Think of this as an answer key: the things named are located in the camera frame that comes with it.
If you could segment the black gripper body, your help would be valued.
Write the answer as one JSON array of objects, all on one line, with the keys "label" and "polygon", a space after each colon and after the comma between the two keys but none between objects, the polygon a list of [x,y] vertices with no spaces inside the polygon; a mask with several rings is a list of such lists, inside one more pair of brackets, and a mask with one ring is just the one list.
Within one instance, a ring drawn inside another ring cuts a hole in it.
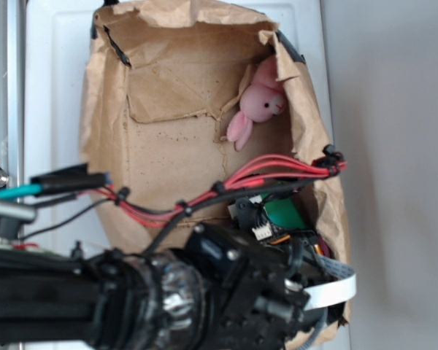
[{"label": "black gripper body", "polygon": [[299,333],[310,347],[335,320],[333,306],[311,308],[310,287],[332,281],[318,261],[328,251],[310,227],[285,228],[262,198],[229,208],[233,225],[198,225],[185,246],[207,285],[200,349],[283,349]]}]

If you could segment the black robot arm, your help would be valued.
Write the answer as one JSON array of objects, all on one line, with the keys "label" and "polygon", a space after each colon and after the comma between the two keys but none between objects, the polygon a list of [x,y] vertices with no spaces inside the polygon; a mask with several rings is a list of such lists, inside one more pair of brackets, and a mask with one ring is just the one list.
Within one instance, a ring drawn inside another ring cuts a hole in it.
[{"label": "black robot arm", "polygon": [[86,342],[94,349],[282,349],[316,338],[344,303],[311,306],[330,279],[307,244],[260,245],[198,224],[181,249],[110,250],[84,259],[0,248],[0,343]]}]

